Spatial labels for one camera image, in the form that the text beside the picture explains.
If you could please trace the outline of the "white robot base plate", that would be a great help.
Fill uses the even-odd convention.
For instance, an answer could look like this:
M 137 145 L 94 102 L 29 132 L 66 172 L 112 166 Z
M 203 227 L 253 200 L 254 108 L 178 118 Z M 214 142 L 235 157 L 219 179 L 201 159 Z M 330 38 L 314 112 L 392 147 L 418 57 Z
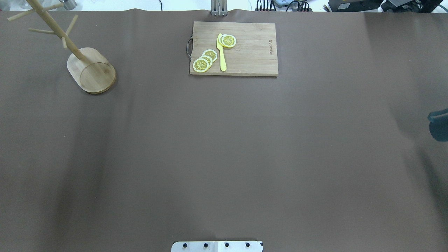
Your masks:
M 263 252 L 262 241 L 179 241 L 171 246 L 171 252 Z

